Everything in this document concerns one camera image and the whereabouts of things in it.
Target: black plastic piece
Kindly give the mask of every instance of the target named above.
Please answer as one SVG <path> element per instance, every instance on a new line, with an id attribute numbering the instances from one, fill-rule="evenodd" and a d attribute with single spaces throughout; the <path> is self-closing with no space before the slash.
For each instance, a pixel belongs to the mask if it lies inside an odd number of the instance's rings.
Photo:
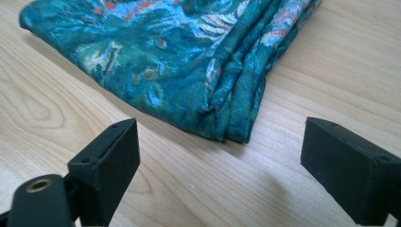
<path id="1" fill-rule="evenodd" d="M 401 159 L 383 148 L 309 117 L 301 163 L 356 224 L 383 225 L 389 213 L 400 220 Z"/>
<path id="2" fill-rule="evenodd" d="M 45 175 L 22 184 L 0 227 L 108 226 L 140 164 L 135 119 L 111 125 L 68 163 L 62 178 Z"/>
<path id="3" fill-rule="evenodd" d="M 85 226 L 107 226 L 139 167 L 135 120 L 111 125 L 68 163 L 72 203 Z"/>

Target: folded cloth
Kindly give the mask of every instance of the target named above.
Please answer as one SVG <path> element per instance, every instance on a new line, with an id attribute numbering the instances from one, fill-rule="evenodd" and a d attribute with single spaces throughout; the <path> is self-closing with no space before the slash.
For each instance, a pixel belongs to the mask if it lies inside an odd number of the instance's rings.
<path id="1" fill-rule="evenodd" d="M 38 0 L 22 28 L 138 110 L 248 143 L 266 74 L 321 0 Z"/>

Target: wood grain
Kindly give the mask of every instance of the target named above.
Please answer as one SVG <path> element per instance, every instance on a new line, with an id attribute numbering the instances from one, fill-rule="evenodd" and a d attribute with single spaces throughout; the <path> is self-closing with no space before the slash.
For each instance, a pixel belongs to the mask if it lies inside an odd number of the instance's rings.
<path id="1" fill-rule="evenodd" d="M 217 143 L 140 113 L 18 26 L 0 2 L 0 213 L 14 190 L 136 117 L 142 163 L 111 226 L 355 226 L 300 165 L 307 116 L 401 156 L 401 2 L 324 0 L 268 85 L 251 142 Z M 389 218 L 386 226 L 394 226 Z"/>

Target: light wood surface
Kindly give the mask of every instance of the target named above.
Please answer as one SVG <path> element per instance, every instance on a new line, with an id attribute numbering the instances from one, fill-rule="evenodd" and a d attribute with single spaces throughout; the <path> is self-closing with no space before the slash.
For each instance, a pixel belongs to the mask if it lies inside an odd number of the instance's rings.
<path id="1" fill-rule="evenodd" d="M 136 117 L 142 164 L 111 226 L 355 226 L 300 165 L 307 116 L 401 156 L 401 1 L 323 0 L 268 85 L 247 145 L 140 113 L 18 26 L 0 1 L 0 213 L 14 190 Z M 386 226 L 394 226 L 389 218 Z"/>

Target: metal grommet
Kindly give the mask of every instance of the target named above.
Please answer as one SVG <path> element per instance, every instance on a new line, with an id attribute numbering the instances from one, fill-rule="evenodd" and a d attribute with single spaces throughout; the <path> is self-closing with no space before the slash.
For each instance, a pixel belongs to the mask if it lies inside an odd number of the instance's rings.
<path id="1" fill-rule="evenodd" d="M 46 189 L 53 183 L 50 179 L 40 179 L 34 183 L 31 183 L 27 188 L 26 192 L 35 193 Z"/>

